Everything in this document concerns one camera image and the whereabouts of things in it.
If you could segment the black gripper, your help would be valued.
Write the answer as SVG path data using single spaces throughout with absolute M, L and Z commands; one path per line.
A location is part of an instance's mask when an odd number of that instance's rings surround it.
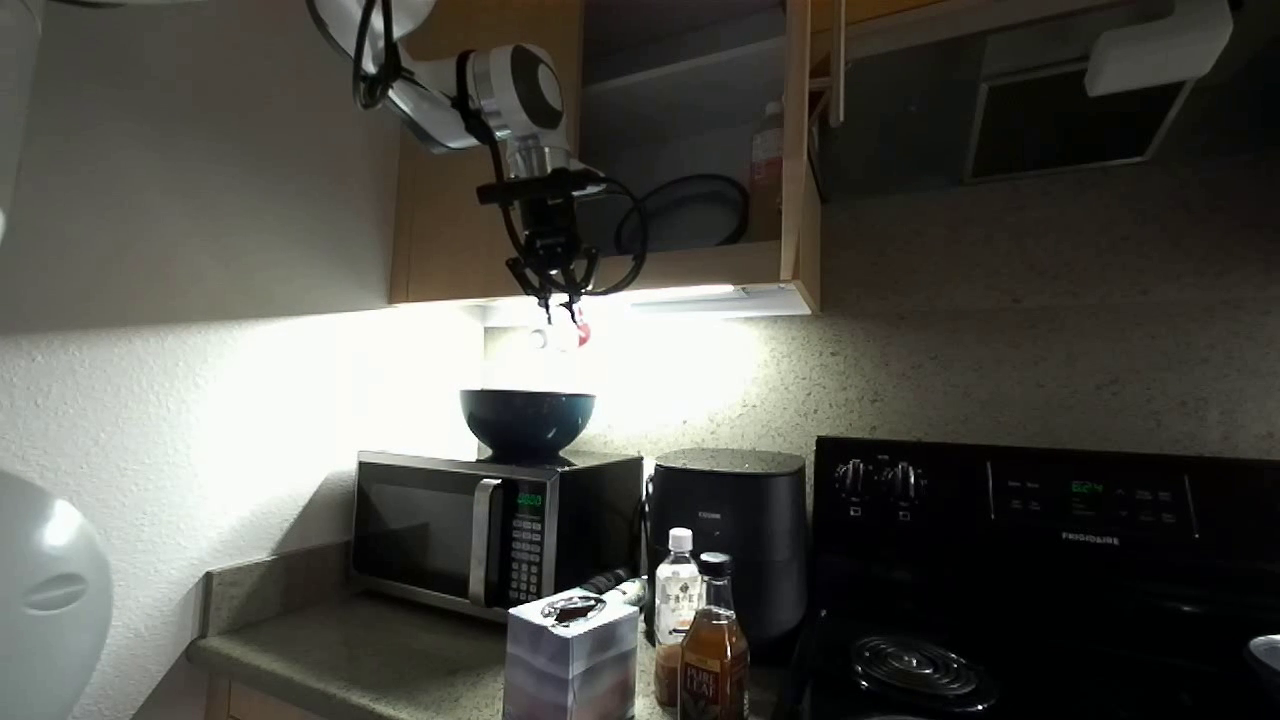
M 547 178 L 497 178 L 494 184 L 476 188 L 481 203 L 500 210 L 514 245 L 507 273 L 528 298 L 580 302 L 587 292 L 597 257 L 585 249 L 578 195 L 599 184 L 599 172 L 552 168 Z

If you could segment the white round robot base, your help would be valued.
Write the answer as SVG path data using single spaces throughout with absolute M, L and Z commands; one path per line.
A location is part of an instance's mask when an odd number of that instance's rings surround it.
M 0 475 L 0 720 L 67 720 L 112 619 L 112 571 L 88 516 Z

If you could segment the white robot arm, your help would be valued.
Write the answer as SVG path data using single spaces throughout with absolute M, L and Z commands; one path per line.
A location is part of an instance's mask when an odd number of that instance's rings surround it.
M 574 154 L 574 0 L 305 0 L 349 61 L 353 100 L 404 126 L 391 298 L 542 304 L 592 292 L 578 201 L 606 178 Z

